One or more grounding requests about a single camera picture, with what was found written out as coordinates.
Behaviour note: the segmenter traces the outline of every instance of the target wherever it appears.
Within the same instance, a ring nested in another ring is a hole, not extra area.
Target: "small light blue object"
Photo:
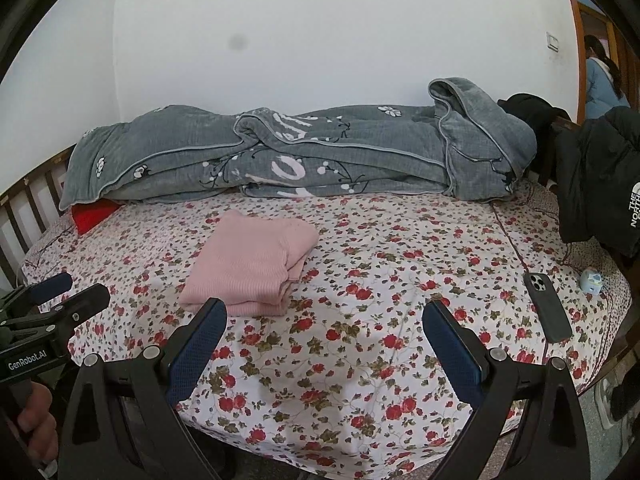
[[[602,288],[602,276],[597,270],[587,267],[580,276],[580,288],[585,294],[599,294]]]

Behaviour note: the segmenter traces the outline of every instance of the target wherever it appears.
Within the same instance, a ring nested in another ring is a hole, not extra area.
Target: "hand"
[[[51,392],[42,384],[31,383],[31,386],[33,391],[18,415],[17,422],[24,433],[33,431],[29,440],[29,455],[36,460],[49,463],[58,456],[56,419],[49,413]]]

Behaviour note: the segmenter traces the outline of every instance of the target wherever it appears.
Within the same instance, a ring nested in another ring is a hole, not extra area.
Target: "woman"
[[[584,49],[587,55],[586,118],[596,119],[615,106],[629,108],[629,102],[620,88],[620,69],[609,59],[600,40],[595,36],[585,36]]]

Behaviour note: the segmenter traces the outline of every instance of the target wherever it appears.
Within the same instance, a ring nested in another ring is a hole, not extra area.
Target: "red pillow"
[[[119,207],[120,204],[106,198],[101,198],[92,204],[74,204],[71,206],[71,216],[78,228],[78,234],[83,235],[90,231]]]

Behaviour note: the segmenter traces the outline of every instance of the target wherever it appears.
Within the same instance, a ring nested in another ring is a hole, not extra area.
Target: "folded pink sweater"
[[[318,232],[302,220],[224,213],[204,244],[180,295],[197,312],[220,298],[229,316],[283,316]]]

